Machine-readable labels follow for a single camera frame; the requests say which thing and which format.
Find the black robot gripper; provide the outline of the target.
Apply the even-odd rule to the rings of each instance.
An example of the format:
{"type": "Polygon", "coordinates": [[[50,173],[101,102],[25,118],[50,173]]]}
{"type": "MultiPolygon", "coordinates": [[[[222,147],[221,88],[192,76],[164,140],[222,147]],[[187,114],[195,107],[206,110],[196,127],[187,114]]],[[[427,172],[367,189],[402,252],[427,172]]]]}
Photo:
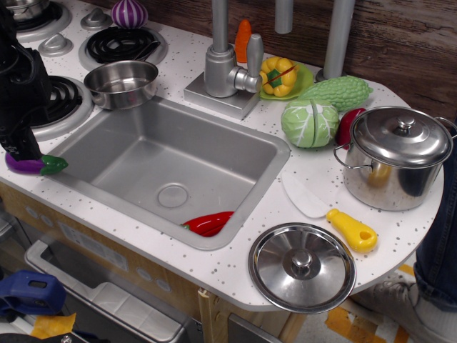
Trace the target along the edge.
{"type": "Polygon", "coordinates": [[[1,146],[16,161],[42,157],[30,126],[46,113],[51,88],[37,50],[1,47],[1,146]]]}

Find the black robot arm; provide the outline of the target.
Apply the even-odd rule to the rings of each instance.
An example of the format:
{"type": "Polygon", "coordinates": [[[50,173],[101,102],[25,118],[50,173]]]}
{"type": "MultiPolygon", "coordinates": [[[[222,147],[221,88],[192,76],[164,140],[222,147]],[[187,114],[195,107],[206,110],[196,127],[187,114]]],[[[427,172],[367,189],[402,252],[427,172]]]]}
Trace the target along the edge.
{"type": "Polygon", "coordinates": [[[1,145],[15,160],[41,158],[31,122],[45,115],[50,97],[39,52],[19,43],[13,14],[1,5],[1,145]]]}

